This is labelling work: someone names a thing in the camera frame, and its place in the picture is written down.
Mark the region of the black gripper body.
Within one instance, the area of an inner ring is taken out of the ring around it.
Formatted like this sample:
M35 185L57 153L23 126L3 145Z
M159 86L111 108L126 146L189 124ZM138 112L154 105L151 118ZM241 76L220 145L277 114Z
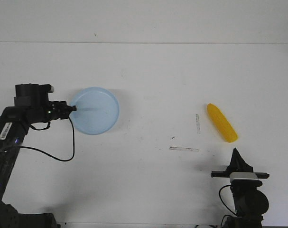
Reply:
M260 182L260 179L268 179L269 174L265 172L243 172L243 171L212 171L212 178L229 178L230 183L236 181L242 182Z
M15 91L14 105L25 110L28 123L67 119L66 101L49 101L48 94L54 91L50 84L19 84L15 85Z

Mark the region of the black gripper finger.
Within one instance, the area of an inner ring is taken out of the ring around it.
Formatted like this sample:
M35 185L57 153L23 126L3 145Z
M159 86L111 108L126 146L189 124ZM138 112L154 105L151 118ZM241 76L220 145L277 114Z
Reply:
M69 105L65 104L65 105L64 105L64 110L65 110L65 111L76 111L77 108L76 108L75 105L69 106Z
M245 162L245 160L241 157L241 155L237 149L235 149L235 152L236 152L237 171L239 171L239 172L253 172L253 167Z
M75 111L74 109L65 109L63 111L63 118L68 118L71 112Z
M227 166L226 171L237 171L238 169L238 150L236 148L232 151L230 164Z

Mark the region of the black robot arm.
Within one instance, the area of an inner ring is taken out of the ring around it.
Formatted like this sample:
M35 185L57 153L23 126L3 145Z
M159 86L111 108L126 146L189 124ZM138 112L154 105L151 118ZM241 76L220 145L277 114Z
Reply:
M228 226L259 225L269 203L236 149L213 150L195 131L195 103L127 108L120 127L77 134L63 218L78 223L210 222L227 209L214 178L228 178L234 206Z
M69 119L75 106L66 101L50 101L54 91L50 84L19 84L15 86L14 106L6 107L0 116L0 228L59 228L52 213L22 214L2 201L23 140L37 123Z

